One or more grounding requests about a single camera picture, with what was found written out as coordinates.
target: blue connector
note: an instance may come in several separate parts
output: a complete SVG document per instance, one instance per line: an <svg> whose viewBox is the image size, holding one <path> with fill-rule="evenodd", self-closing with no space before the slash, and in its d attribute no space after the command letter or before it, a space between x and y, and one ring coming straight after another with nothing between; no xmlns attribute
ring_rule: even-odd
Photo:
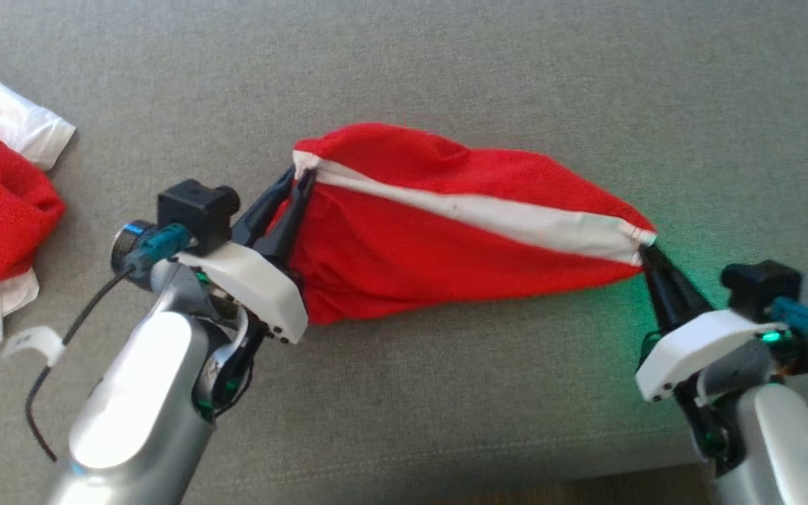
<svg viewBox="0 0 808 505"><path fill-rule="evenodd" d="M788 297L777 297L772 304L772 320L788 324L808 336L808 307Z"/></svg>
<svg viewBox="0 0 808 505"><path fill-rule="evenodd" d="M155 263L166 260L189 247L192 234L182 224L170 224L126 255L124 268L132 269L131 278L148 278Z"/></svg>

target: green light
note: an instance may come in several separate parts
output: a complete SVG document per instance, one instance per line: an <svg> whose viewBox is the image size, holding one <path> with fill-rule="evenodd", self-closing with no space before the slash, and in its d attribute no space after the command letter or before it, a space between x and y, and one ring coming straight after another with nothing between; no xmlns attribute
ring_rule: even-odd
<svg viewBox="0 0 808 505"><path fill-rule="evenodd" d="M760 339L762 339L762 341L766 343L775 343L780 341L781 337L782 337L781 332L768 332L763 333Z"/></svg>
<svg viewBox="0 0 808 505"><path fill-rule="evenodd" d="M214 405L206 400L198 400L198 412L207 422L214 421Z"/></svg>

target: led light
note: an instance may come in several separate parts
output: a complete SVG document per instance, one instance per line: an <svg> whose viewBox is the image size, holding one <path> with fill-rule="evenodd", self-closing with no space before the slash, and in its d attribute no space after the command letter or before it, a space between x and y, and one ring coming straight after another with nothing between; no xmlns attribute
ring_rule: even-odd
<svg viewBox="0 0 808 505"><path fill-rule="evenodd" d="M766 342L766 343L775 343L775 342L780 341L781 336L782 336L781 332L768 332L768 333L763 333L763 335L760 337L760 339L762 339L762 341Z"/></svg>

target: gray upholstery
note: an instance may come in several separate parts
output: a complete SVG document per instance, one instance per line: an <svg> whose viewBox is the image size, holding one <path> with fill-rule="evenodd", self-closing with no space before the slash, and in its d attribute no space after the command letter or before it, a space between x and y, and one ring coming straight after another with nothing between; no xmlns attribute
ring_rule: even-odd
<svg viewBox="0 0 808 505"><path fill-rule="evenodd" d="M79 133L53 172L68 211L41 296L9 332L64 332L161 189L195 177L251 201L295 140L353 121L550 154L645 212L719 304L722 266L765 258L806 272L808 301L808 1L14 4L0 80ZM151 301L122 285L52 373L36 412L59 453ZM635 389L653 327L635 278L266 344L187 502L423 502L692 461L678 410ZM0 504L47 476L22 418L41 366L0 359Z"/></svg>

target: white fabric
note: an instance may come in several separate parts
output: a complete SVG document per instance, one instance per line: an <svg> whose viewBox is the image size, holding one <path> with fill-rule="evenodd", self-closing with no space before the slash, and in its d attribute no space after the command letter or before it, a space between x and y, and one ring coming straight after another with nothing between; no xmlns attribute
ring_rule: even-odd
<svg viewBox="0 0 808 505"><path fill-rule="evenodd" d="M446 195L391 186L304 151L294 151L292 160L295 178L301 177L304 170L317 168L318 182L385 198L519 243L561 253L640 266L638 244L650 244L657 238L654 232L612 215L561 210L485 195Z"/></svg>
<svg viewBox="0 0 808 505"><path fill-rule="evenodd" d="M0 140L35 166L51 169L75 130L54 112L35 105L0 83ZM2 318L26 306L38 294L39 282L32 269L0 282L0 342Z"/></svg>

